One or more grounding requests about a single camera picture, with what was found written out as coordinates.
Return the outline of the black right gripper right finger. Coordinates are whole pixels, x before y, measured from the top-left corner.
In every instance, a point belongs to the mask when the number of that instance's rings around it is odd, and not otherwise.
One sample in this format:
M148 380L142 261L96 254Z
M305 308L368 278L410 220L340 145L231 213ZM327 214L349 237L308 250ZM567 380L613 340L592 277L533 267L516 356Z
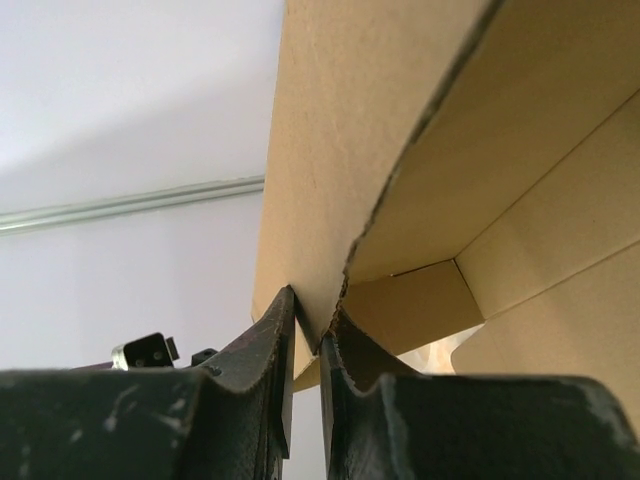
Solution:
M580 376L426 375L339 312L320 346L331 479L635 479L618 400Z

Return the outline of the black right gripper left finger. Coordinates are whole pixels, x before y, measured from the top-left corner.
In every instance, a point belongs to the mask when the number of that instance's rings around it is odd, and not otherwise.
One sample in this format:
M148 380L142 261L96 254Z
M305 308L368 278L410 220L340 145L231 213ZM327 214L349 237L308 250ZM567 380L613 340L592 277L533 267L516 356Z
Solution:
M5 479L278 479L290 455L295 293L184 369L5 370Z

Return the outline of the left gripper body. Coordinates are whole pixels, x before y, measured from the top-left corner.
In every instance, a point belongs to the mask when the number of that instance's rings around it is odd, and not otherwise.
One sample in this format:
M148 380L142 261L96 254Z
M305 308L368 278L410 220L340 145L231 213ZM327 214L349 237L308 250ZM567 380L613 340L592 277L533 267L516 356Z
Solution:
M215 349L204 349L191 356L191 367L209 368L211 359L218 353Z

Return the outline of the brown cardboard box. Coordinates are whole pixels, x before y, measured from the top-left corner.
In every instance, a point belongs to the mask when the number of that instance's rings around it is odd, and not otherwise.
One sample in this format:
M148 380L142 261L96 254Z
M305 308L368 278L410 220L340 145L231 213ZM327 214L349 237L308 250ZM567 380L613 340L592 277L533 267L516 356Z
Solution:
M289 1L252 315L290 285L297 389L356 285L404 352L480 321L454 260L639 87L635 1Z

